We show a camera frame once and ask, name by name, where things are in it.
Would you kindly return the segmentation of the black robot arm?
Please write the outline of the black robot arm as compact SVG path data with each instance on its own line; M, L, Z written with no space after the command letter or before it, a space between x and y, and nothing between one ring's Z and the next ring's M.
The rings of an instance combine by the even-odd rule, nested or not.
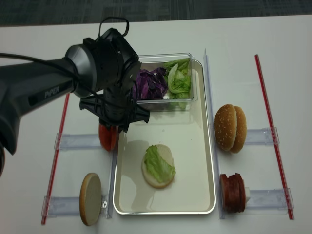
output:
M96 39L85 38L55 60L1 53L21 64L0 69L0 164L17 149L21 117L63 95L74 93L80 109L104 126L127 132L133 122L148 122L150 112L137 103L133 90L141 69L126 33L110 28Z

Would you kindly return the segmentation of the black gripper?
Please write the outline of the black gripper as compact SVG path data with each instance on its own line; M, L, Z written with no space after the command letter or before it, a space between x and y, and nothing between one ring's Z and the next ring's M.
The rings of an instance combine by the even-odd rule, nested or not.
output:
M79 107L96 115L100 124L118 127L119 132L127 132L131 123L148 123L150 119L150 111L137 103L132 89L122 93L118 87L107 88L103 94L82 98Z

